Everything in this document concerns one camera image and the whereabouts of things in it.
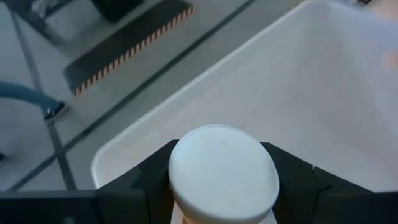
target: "gray floor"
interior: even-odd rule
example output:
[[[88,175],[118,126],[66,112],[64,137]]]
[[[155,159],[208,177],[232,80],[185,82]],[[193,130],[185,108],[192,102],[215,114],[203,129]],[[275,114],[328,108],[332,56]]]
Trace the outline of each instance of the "gray floor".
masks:
[[[196,9],[191,18],[78,98],[72,97],[63,77],[63,69],[159,0],[146,0],[144,5],[115,26],[93,20],[86,32],[61,47],[54,47],[18,18],[17,28],[20,27],[22,43],[26,43],[24,49],[17,38],[18,29],[12,22],[10,12],[0,5],[0,79],[34,87],[32,77],[33,80],[36,77],[39,81],[36,87],[42,87],[45,93],[72,106],[71,112],[55,127],[47,127],[38,108],[0,99],[0,151],[9,155],[8,160],[0,162],[0,190],[11,187],[12,190],[60,190],[73,189],[74,185],[78,189],[94,188],[90,164],[95,152],[104,143],[302,0],[254,1],[154,83],[138,95],[128,96],[144,80],[247,2],[187,1]],[[125,97],[129,100],[118,104]],[[104,117],[111,109],[113,112]],[[61,160],[55,160],[55,157],[48,160],[55,151],[60,152],[57,156]],[[66,152],[68,166],[62,161],[63,152]],[[45,169],[30,173],[37,166]],[[68,169],[74,184],[63,181],[62,171],[67,175]]]

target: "white container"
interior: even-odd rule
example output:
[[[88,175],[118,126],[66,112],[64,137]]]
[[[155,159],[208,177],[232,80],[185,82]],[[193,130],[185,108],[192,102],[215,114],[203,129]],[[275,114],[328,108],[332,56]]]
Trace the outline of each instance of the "white container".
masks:
[[[192,129],[225,124],[366,189],[398,190],[398,70],[385,64],[397,50],[395,22],[305,2],[101,148],[95,182]]]

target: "person's foot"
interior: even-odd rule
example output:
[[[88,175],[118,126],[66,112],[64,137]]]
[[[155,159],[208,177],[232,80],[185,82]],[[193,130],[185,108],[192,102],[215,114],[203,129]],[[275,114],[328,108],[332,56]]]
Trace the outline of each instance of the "person's foot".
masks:
[[[54,109],[48,108],[44,115],[44,121],[52,123],[65,112],[68,111],[68,106],[64,102],[59,102],[57,107]]]

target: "white cup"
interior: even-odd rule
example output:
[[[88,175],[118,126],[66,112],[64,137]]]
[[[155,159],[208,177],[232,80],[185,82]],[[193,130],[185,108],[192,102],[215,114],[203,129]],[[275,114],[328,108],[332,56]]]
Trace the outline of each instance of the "white cup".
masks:
[[[259,223],[279,194],[266,149],[229,126],[203,126],[181,138],[170,157],[169,178],[190,223]]]

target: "pant leg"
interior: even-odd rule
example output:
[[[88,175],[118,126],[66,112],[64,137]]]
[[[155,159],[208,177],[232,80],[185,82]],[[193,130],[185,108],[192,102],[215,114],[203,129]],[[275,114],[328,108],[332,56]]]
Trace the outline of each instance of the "pant leg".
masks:
[[[58,101],[30,88],[0,81],[0,98],[12,98],[40,106],[43,110],[55,109]]]

